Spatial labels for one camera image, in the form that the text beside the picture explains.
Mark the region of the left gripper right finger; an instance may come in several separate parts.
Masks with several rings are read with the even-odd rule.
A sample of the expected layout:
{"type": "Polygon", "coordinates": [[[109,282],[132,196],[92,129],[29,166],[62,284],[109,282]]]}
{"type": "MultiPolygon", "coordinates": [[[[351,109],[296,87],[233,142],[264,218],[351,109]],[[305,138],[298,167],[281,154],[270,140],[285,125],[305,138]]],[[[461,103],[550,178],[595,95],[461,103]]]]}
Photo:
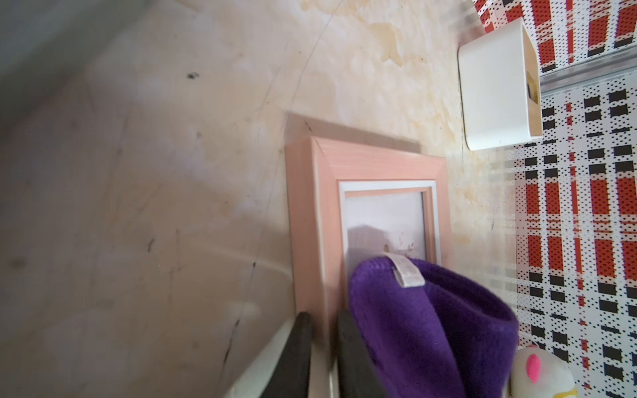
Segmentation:
{"type": "Polygon", "coordinates": [[[339,396],[388,397],[358,326],[348,309],[338,313],[337,342],[339,396]]]}

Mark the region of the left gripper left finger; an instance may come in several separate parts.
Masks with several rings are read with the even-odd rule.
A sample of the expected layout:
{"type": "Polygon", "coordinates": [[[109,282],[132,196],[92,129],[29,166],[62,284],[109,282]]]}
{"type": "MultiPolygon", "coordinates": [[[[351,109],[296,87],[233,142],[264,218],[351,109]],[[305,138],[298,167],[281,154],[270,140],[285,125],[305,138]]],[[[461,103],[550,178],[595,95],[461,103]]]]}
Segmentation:
{"type": "Polygon", "coordinates": [[[311,315],[299,313],[261,397],[300,397],[309,394],[313,341],[311,315]]]}

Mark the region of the purple cloth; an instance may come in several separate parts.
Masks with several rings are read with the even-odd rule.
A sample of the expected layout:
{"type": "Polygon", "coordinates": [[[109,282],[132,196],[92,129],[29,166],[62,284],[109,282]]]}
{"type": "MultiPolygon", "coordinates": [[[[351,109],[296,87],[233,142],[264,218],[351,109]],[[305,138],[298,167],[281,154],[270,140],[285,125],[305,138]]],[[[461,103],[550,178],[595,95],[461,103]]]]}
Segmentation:
{"type": "Polygon", "coordinates": [[[348,303],[391,397],[500,397],[517,351],[519,321],[482,285],[423,260],[422,286],[402,287],[386,256],[362,262],[348,303]]]}

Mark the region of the pink picture frame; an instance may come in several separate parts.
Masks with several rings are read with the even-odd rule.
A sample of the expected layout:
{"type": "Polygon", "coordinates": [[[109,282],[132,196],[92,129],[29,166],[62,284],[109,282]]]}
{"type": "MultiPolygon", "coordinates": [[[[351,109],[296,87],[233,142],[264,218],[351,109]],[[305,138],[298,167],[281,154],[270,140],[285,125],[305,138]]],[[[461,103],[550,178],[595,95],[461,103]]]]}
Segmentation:
{"type": "Polygon", "coordinates": [[[308,137],[285,149],[295,309],[314,327],[310,396],[338,396],[337,315],[346,308],[346,197],[418,192],[426,259],[452,268],[448,167],[441,157],[308,137]]]}

